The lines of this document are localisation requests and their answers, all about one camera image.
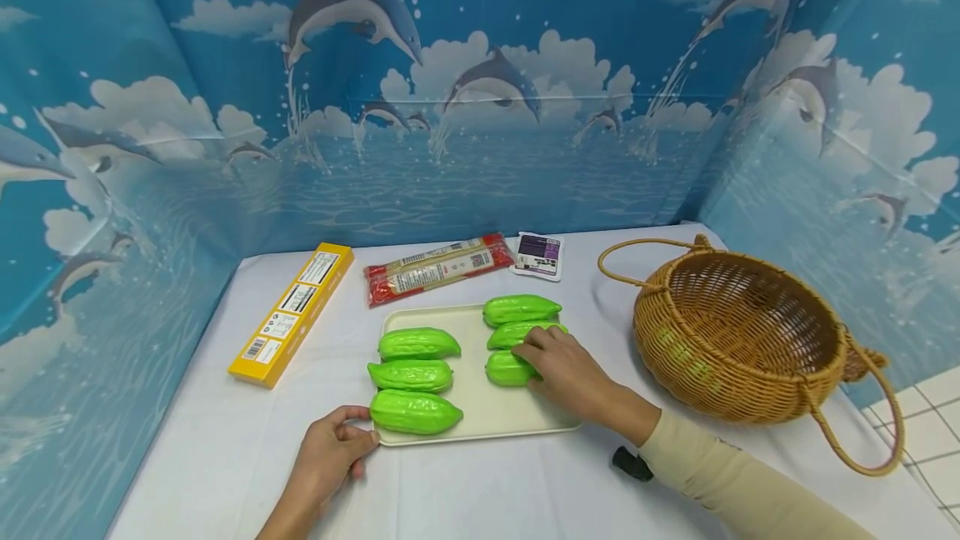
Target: white tray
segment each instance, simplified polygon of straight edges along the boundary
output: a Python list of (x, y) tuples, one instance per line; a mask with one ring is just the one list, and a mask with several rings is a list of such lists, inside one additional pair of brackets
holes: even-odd
[(506, 438), (580, 427), (578, 419), (525, 387), (498, 387), (488, 381), (485, 366), (491, 351), (487, 350), (487, 339), (493, 330), (484, 323), (483, 305), (397, 311), (387, 317), (383, 332), (420, 327), (446, 330), (460, 343), (461, 356), (444, 359), (453, 369), (453, 387), (442, 396), (462, 409), (463, 419), (450, 430), (427, 437), (377, 427), (380, 444), (410, 446)]

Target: printed backdrop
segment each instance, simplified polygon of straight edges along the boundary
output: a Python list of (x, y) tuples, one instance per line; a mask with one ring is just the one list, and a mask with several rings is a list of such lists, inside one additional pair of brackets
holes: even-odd
[(956, 364), (955, 4), (0, 0), (0, 536), (100, 538), (240, 258), (321, 239), (702, 216)]

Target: product label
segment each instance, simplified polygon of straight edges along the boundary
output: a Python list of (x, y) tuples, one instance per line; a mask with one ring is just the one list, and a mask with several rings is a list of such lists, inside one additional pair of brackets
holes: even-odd
[(395, 293), (400, 294), (491, 267), (493, 267), (493, 255), (490, 250), (484, 249), (461, 257), (448, 258), (447, 261), (441, 261), (432, 266), (417, 267), (411, 271), (393, 274), (387, 277), (387, 282)]
[(283, 342), (279, 342), (279, 340), (267, 340), (267, 343), (263, 345), (263, 350), (257, 355), (257, 362), (269, 365), (270, 362), (273, 361), (273, 356), (277, 355), (282, 345)]
[(257, 337), (253, 340), (250, 348), (247, 349), (242, 357), (246, 358), (248, 361), (255, 361), (257, 363), (269, 365), (273, 360), (273, 355), (277, 354), (277, 351), (282, 345), (283, 343), (279, 342), (279, 340)]
[(257, 337), (253, 340), (253, 343), (250, 345), (250, 348), (242, 355), (243, 358), (246, 358), (248, 361), (253, 361), (254, 358), (257, 358), (257, 355), (260, 354), (260, 351), (263, 350), (263, 345), (267, 343), (265, 337)]
[(428, 258), (442, 257), (443, 255), (460, 252), (462, 250), (473, 250), (474, 248), (480, 248), (482, 245), (482, 239), (475, 237), (468, 239), (468, 241), (456, 242), (454, 244), (450, 244), (449, 246), (443, 246), (443, 248), (428, 250), (425, 253), (414, 255), (412, 257), (400, 258), (399, 261), (391, 262), (387, 268), (402, 268), (404, 266), (408, 266), (410, 263), (419, 263), (421, 261), (428, 260)]
[(560, 241), (543, 236), (520, 236), (517, 250), (517, 269), (557, 275), (560, 262)]
[(290, 288), (290, 293), (287, 293), (285, 298), (280, 301), (280, 308), (291, 313), (303, 313), (310, 304), (310, 299), (316, 293), (317, 288), (314, 286), (294, 283), (294, 287)]
[(285, 340), (290, 330), (297, 325), (298, 319), (298, 315), (274, 311), (271, 313), (270, 319), (267, 320), (267, 323), (260, 330), (260, 333), (263, 333), (264, 336), (272, 336)]
[(330, 273), (334, 263), (337, 262), (337, 258), (340, 258), (340, 255), (323, 252), (315, 254), (307, 264), (306, 269), (303, 269), (303, 274), (298, 281), (315, 283), (315, 285), (320, 286), (323, 280), (327, 278), (327, 274)]

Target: beige sleeve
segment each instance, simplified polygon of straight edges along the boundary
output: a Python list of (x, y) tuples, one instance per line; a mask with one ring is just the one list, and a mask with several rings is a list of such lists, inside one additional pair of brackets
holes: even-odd
[(802, 485), (676, 414), (664, 410), (639, 452), (659, 481), (716, 514), (737, 538), (873, 538)]

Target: white packet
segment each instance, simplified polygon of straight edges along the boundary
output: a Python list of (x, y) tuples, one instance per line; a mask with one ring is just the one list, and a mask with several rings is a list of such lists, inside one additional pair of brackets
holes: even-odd
[(518, 275), (532, 275), (551, 282), (560, 282), (563, 269), (563, 240), (520, 232), (516, 258), (510, 270)]

